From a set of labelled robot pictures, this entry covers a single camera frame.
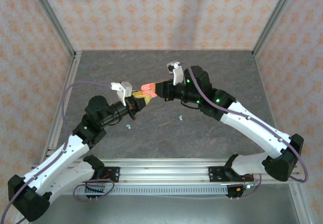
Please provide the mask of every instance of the wall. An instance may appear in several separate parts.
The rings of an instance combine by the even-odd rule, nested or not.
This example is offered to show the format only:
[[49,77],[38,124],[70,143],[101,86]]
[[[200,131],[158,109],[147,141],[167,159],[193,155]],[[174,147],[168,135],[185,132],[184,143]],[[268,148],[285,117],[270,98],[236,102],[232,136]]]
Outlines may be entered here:
[[37,0],[0,0],[0,21],[2,214],[9,178],[40,161],[71,59]]
[[306,185],[323,220],[323,0],[290,1],[257,64],[278,128],[305,139]]
[[278,0],[49,0],[75,50],[252,50]]

